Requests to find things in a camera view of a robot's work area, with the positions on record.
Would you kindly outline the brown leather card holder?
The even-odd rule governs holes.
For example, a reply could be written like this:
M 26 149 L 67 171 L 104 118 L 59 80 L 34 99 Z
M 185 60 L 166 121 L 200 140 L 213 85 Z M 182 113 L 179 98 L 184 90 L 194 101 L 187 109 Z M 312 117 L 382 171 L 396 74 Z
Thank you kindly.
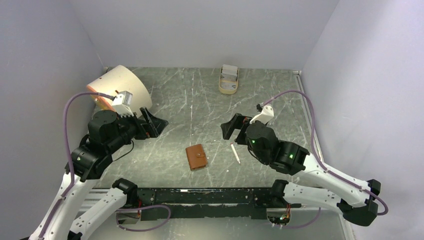
M 185 149 L 188 165 L 191 171 L 205 168 L 208 165 L 206 153 L 202 144 L 189 146 Z

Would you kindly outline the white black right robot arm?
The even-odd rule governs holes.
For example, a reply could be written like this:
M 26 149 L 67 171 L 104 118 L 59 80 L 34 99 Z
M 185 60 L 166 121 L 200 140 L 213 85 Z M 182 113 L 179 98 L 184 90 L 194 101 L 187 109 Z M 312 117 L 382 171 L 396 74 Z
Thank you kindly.
M 307 187 L 277 179 L 270 190 L 275 207 L 307 205 L 333 210 L 348 222 L 367 227 L 379 216 L 377 197 L 381 183 L 375 179 L 355 179 L 318 160 L 306 148 L 277 138 L 274 130 L 261 121 L 235 114 L 220 125 L 222 137 L 229 140 L 239 130 L 235 142 L 261 164 L 278 173 L 309 180 L 317 187 Z

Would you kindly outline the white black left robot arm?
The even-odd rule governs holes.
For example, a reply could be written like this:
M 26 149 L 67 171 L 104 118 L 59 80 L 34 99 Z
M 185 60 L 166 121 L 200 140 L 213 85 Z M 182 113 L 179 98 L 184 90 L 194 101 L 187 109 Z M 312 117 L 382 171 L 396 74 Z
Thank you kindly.
M 138 186 L 124 178 L 116 180 L 105 197 L 80 217 L 80 207 L 104 171 L 113 154 L 134 140 L 157 138 L 169 124 L 141 107 L 142 116 L 122 116 L 100 110 L 88 122 L 88 134 L 70 154 L 60 189 L 30 240 L 86 240 L 116 211 L 141 206 Z

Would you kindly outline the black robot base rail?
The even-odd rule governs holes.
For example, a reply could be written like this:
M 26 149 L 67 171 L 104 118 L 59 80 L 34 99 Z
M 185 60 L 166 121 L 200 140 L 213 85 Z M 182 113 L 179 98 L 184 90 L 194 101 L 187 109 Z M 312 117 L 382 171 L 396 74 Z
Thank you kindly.
M 124 203 L 127 213 L 140 214 L 142 221 L 195 218 L 238 218 L 265 220 L 267 211 L 300 208 L 273 194 L 270 187 L 224 188 L 139 188 Z

